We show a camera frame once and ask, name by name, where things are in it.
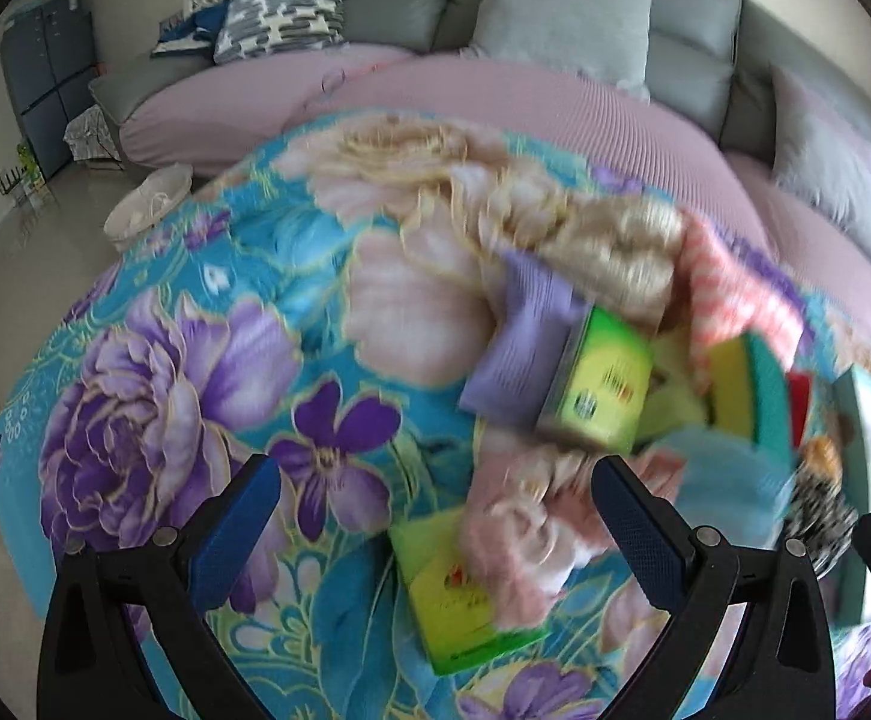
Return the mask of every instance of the gray pillow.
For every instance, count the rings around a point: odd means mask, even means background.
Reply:
[[[871,259],[871,143],[798,77],[773,67],[775,183]]]
[[[215,64],[342,42],[344,0],[230,0]]]
[[[645,96],[652,0],[482,0],[471,48]]]

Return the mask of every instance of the sofa backrest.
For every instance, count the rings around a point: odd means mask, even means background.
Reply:
[[[418,52],[461,49],[472,38],[480,1],[347,0],[345,36]],[[818,88],[871,141],[866,94],[751,1],[652,0],[648,47],[652,99],[691,119],[725,151],[773,163],[773,64]]]

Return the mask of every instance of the gray leather sofa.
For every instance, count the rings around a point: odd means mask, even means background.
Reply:
[[[472,36],[480,0],[347,0],[345,36],[357,43],[450,52]],[[770,65],[795,71],[837,102],[871,141],[871,100],[838,67],[749,0],[653,0],[646,85],[655,103],[691,119],[725,151],[771,164],[775,104]],[[118,130],[164,88],[211,67],[208,57],[140,57],[93,82]],[[145,167],[130,166],[139,175]]]

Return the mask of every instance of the screw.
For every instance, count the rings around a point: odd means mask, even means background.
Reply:
[[[707,547],[718,546],[722,541],[722,534],[715,528],[710,528],[708,525],[703,525],[696,531],[696,538]]]
[[[65,540],[65,555],[78,555],[85,549],[85,540],[81,536],[69,536]]]
[[[179,532],[170,525],[163,525],[155,531],[155,536],[152,536],[152,543],[157,547],[167,547],[175,543],[175,539],[179,538]]]
[[[797,538],[789,538],[789,540],[786,541],[786,549],[789,551],[789,555],[793,555],[794,557],[805,557],[805,544]]]

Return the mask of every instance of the gray refrigerator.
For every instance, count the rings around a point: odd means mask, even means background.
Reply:
[[[42,2],[11,18],[0,55],[19,129],[50,178],[71,161],[65,127],[92,105],[91,13],[83,0]]]

